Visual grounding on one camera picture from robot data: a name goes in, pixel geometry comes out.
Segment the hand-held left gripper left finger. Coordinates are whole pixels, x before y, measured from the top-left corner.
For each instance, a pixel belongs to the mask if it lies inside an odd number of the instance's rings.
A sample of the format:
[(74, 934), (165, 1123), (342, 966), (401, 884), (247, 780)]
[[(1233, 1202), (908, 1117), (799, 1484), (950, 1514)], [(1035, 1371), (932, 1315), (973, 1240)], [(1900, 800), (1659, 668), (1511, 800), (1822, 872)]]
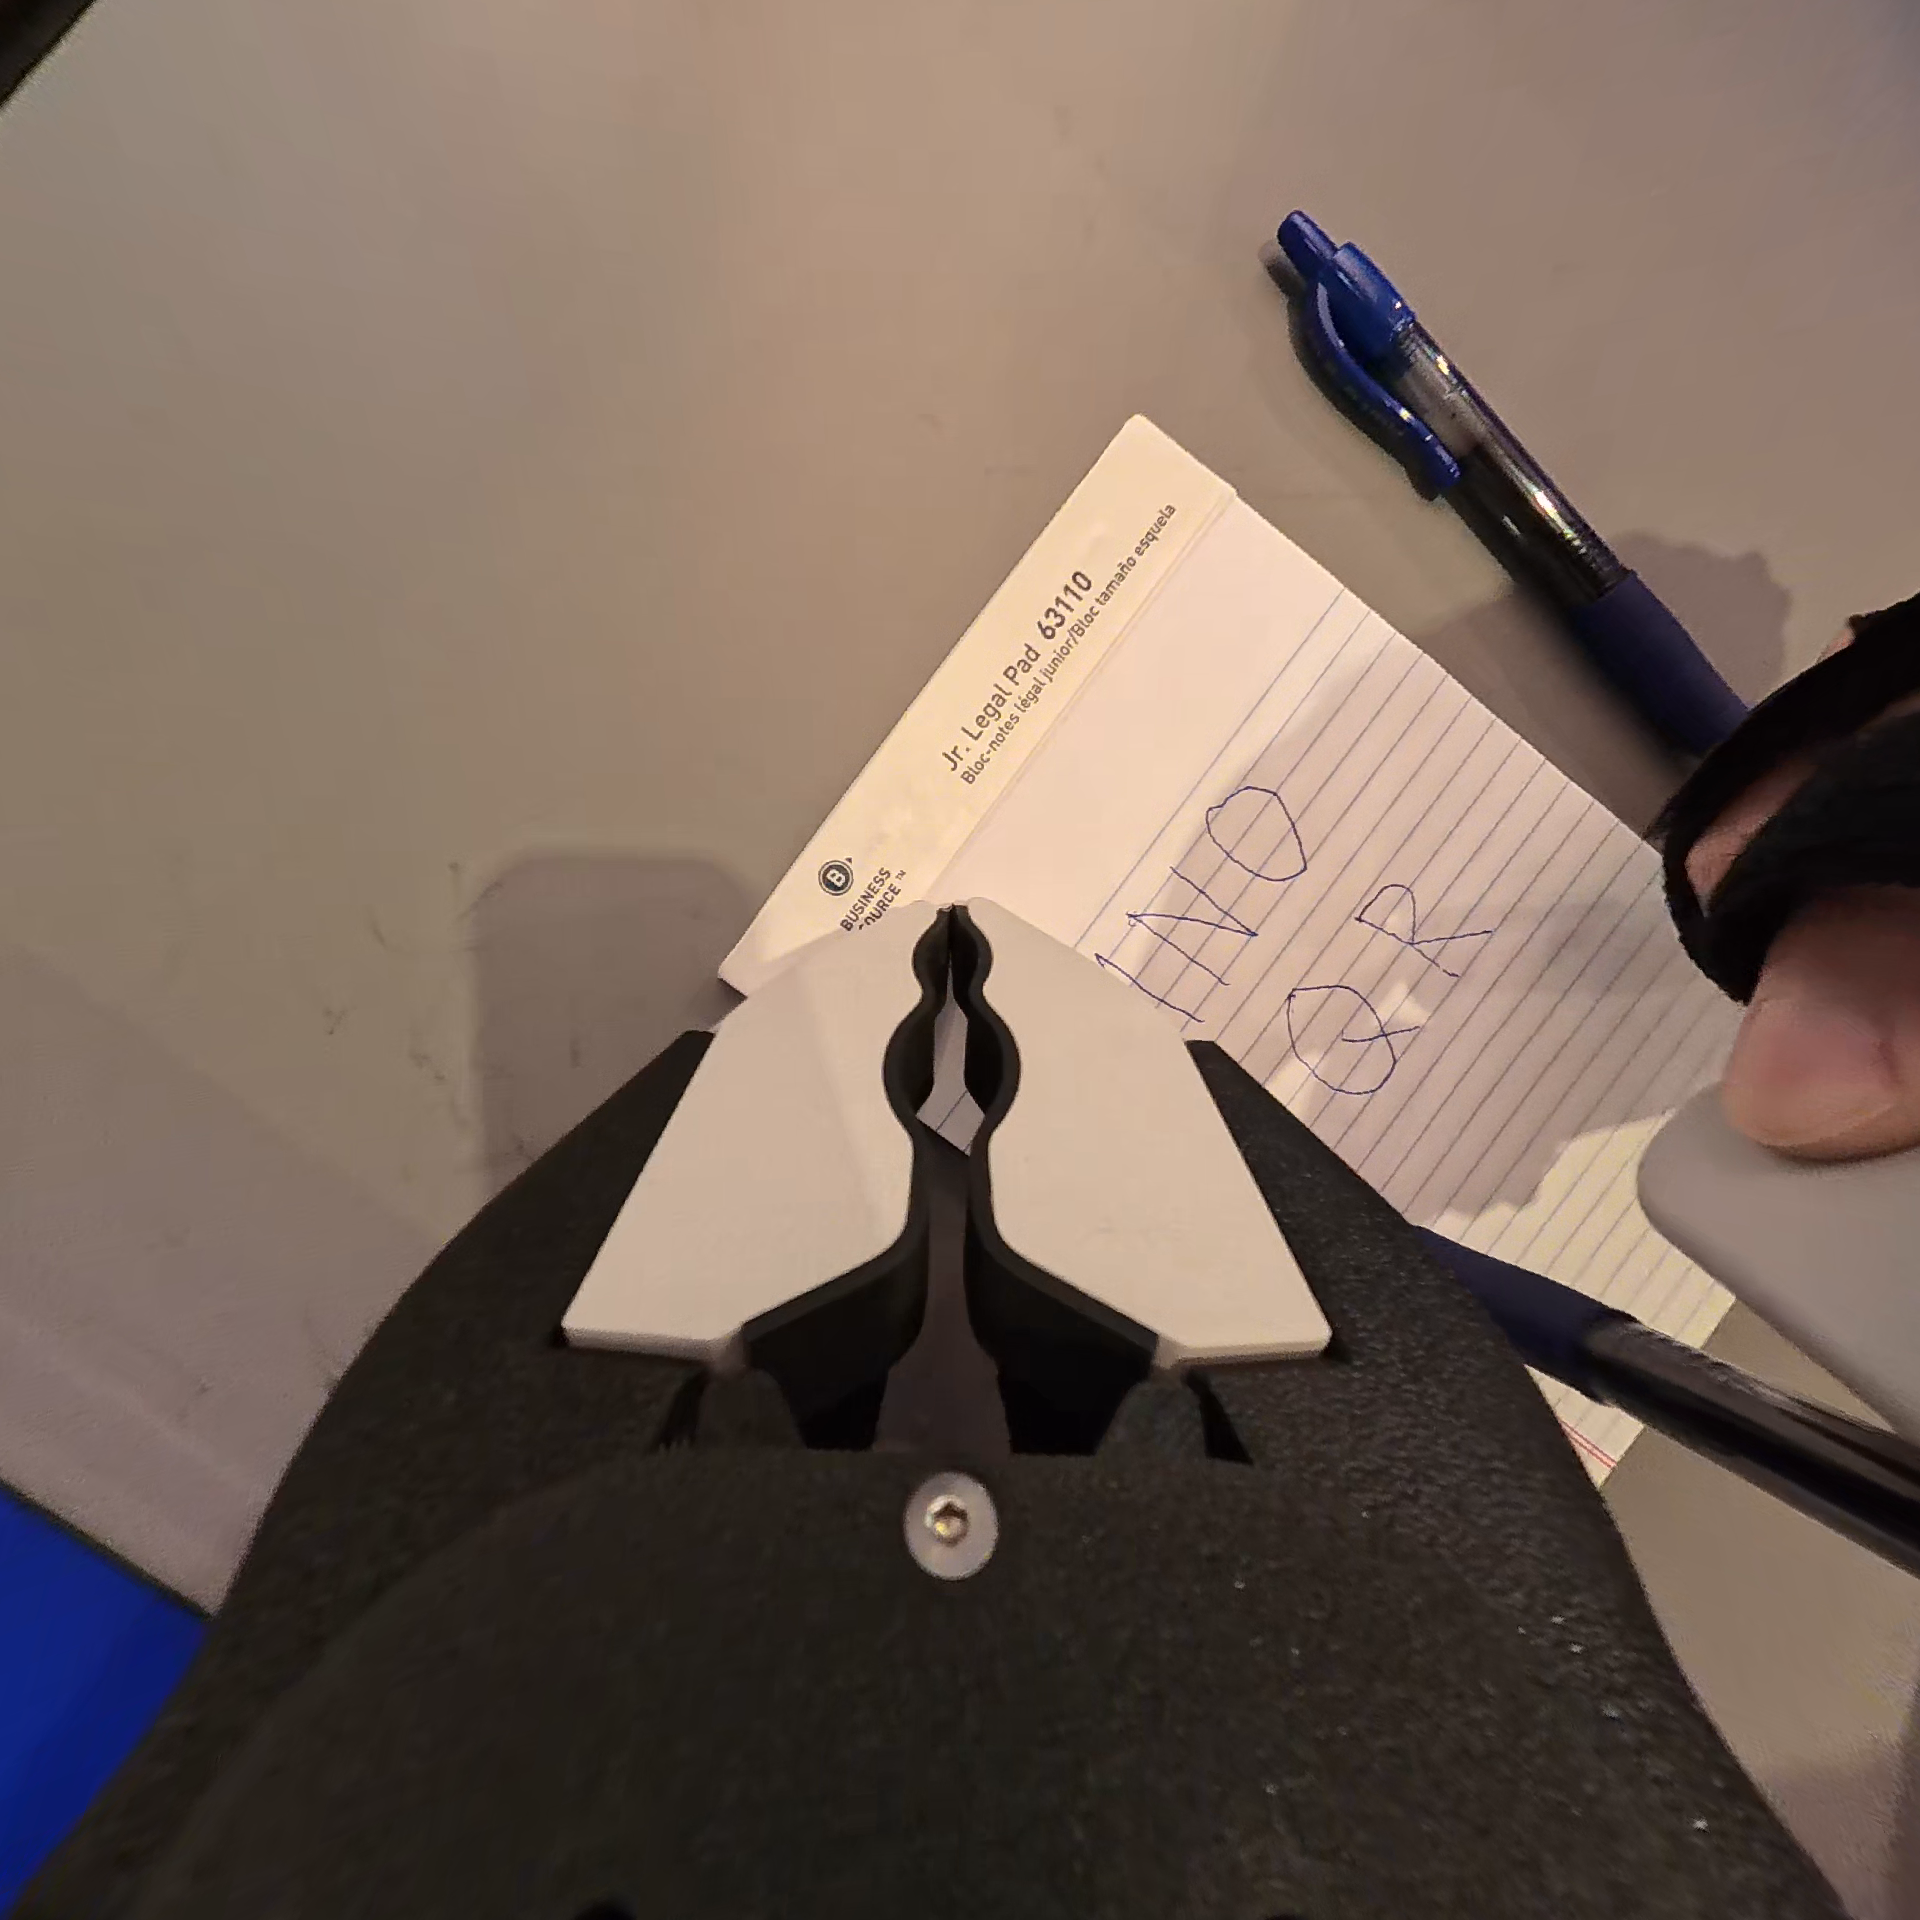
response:
[(950, 911), (799, 950), (713, 1037), (609, 1243), (564, 1350), (768, 1378), (807, 1446), (874, 1446), (924, 1328), (924, 1126)]

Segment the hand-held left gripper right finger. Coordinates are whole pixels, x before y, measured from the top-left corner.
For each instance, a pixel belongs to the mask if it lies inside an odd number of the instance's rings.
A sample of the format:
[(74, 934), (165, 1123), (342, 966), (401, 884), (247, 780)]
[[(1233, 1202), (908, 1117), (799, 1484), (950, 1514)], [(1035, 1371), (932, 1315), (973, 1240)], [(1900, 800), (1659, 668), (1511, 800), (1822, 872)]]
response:
[(1000, 900), (955, 911), (963, 1319), (1020, 1451), (1093, 1451), (1152, 1378), (1332, 1352), (1190, 1046)]

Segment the blue retractable pen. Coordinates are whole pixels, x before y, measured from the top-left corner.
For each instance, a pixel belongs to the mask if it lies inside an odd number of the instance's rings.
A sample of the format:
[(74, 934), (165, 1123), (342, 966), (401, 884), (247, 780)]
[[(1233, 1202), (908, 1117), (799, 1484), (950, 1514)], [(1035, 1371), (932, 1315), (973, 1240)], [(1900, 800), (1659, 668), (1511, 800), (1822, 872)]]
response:
[(1335, 243), (1309, 209), (1290, 209), (1270, 243), (1295, 342), (1335, 412), (1562, 619), (1589, 671), (1673, 752), (1703, 757), (1730, 743), (1745, 716), (1740, 695), (1486, 404), (1400, 284), (1361, 243)]
[(1586, 1292), (1415, 1231), (1548, 1383), (1635, 1418), (1858, 1553), (1920, 1571), (1920, 1451), (1862, 1418), (1769, 1389)]

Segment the white lined notepad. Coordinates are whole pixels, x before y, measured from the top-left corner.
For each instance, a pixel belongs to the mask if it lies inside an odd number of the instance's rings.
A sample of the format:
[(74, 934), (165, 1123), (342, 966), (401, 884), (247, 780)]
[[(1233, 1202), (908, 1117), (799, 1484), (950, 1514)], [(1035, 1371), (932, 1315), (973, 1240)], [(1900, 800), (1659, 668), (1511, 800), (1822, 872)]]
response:
[(1215, 1042), (1411, 1226), (1699, 1350), (1635, 1160), (1737, 1011), (1659, 859), (1133, 417), (724, 959), (988, 898)]

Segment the person's right hand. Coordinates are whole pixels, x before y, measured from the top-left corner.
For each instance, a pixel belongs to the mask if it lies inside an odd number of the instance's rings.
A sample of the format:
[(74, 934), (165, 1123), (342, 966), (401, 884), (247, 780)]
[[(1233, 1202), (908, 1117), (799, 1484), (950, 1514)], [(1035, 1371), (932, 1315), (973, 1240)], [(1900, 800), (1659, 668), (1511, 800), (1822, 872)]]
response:
[(1868, 1160), (1920, 1140), (1920, 898), (1862, 884), (1811, 900), (1765, 950), (1717, 1106), (1799, 1160)]

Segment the blue plastic bin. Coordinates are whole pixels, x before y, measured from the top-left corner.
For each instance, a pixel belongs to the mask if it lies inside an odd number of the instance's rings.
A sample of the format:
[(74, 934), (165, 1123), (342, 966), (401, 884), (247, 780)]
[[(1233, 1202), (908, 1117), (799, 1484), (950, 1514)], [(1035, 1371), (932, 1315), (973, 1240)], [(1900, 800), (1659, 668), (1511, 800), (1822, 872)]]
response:
[(0, 1917), (128, 1763), (200, 1636), (200, 1609), (0, 1494)]

